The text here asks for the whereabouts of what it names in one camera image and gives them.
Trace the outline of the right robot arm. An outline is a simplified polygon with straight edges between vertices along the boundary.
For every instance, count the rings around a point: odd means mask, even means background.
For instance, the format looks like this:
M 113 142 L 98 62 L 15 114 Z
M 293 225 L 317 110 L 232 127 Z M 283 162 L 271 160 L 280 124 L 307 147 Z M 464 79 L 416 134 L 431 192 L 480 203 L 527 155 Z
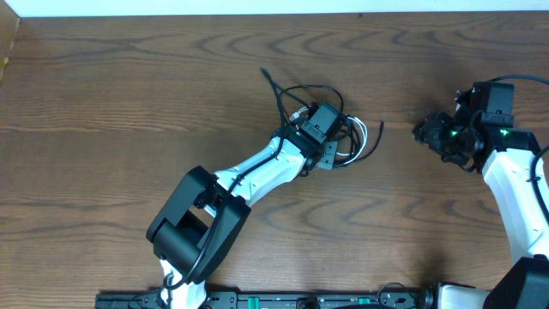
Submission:
M 487 292 L 439 282 L 424 289 L 418 308 L 546 308 L 548 306 L 547 148 L 518 130 L 512 114 L 515 75 L 476 82 L 455 96 L 454 115 L 435 111 L 413 129 L 414 139 L 445 163 L 480 173 L 502 217 L 514 263 Z

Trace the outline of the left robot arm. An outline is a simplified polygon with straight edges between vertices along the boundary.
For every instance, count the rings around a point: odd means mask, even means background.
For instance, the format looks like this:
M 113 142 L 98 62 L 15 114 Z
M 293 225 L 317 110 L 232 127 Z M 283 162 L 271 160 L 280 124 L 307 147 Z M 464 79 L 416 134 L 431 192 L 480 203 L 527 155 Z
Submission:
M 323 103 L 283 122 L 264 149 L 235 167 L 187 172 L 146 232 L 164 271 L 158 307 L 200 307 L 205 281 L 230 251 L 252 206 L 334 152 L 346 122 L 346 115 Z

